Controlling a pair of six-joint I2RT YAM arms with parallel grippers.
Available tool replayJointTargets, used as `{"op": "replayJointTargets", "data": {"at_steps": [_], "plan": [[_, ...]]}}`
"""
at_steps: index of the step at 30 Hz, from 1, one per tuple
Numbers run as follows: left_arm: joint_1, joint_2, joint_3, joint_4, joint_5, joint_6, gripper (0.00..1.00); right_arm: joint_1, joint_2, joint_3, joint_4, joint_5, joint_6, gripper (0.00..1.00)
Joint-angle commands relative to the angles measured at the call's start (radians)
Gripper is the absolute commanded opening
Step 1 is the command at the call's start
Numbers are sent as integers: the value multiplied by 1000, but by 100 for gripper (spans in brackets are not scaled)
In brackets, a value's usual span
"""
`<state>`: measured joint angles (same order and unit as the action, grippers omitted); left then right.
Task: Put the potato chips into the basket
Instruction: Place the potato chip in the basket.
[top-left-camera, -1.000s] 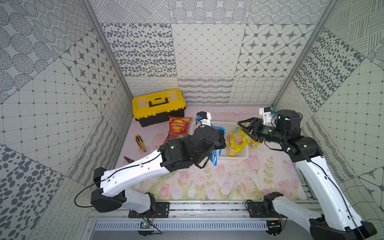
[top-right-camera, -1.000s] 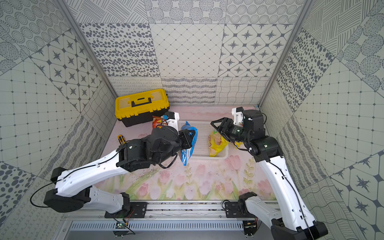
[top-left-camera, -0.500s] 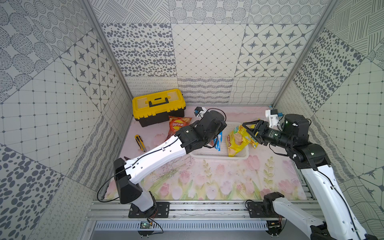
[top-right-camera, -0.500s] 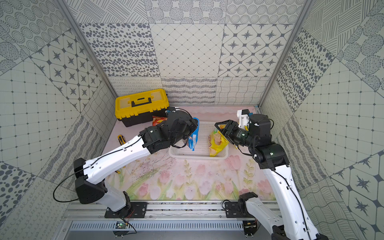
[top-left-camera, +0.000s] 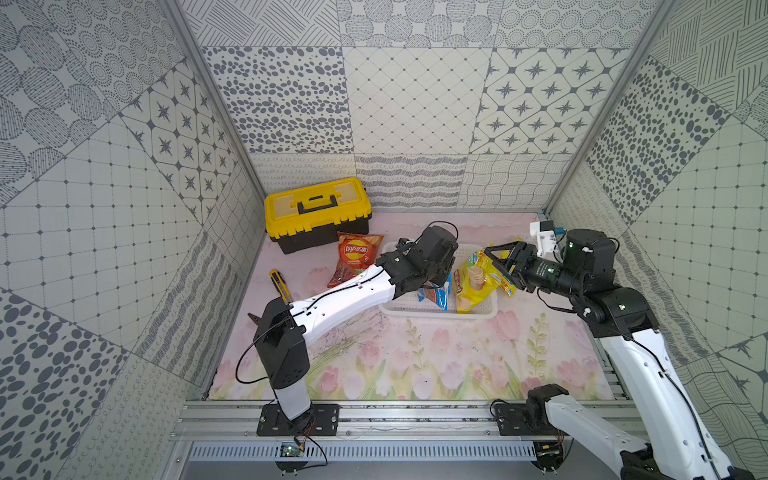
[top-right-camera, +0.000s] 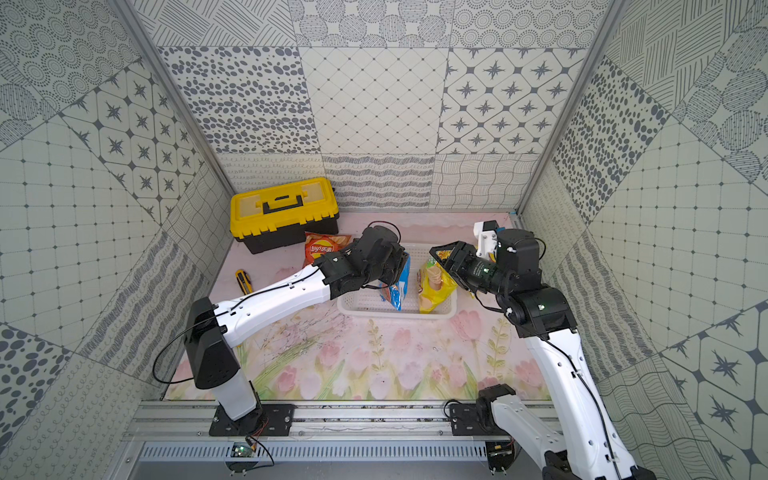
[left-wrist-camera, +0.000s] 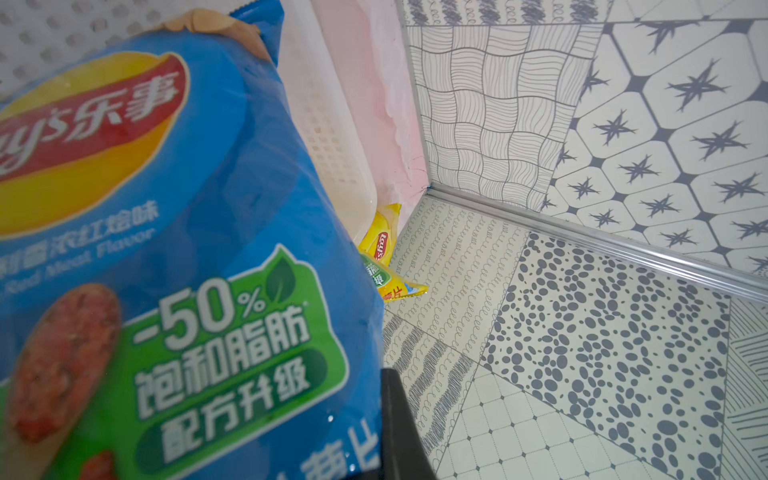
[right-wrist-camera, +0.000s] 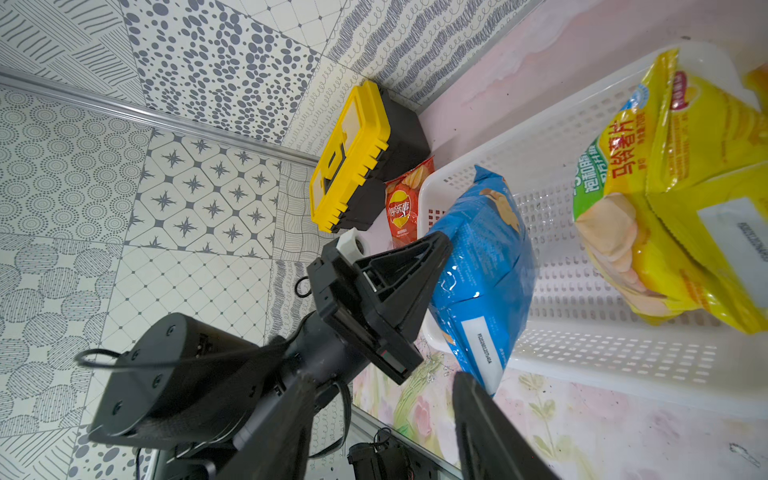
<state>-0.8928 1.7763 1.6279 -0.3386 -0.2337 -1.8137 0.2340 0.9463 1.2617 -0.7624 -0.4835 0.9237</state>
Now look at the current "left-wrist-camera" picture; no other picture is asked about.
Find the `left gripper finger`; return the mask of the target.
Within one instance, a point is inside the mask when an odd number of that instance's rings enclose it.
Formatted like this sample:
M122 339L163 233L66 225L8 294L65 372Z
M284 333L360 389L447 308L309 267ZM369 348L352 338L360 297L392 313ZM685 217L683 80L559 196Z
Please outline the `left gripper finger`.
M386 480L436 480L425 453L399 373L381 371L382 466Z

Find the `blue Lay's chip bag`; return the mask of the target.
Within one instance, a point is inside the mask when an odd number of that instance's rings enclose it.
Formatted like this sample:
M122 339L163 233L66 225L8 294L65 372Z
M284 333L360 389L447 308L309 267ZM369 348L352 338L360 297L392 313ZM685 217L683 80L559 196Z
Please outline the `blue Lay's chip bag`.
M195 9L1 104L1 475L347 479L383 303L276 67Z

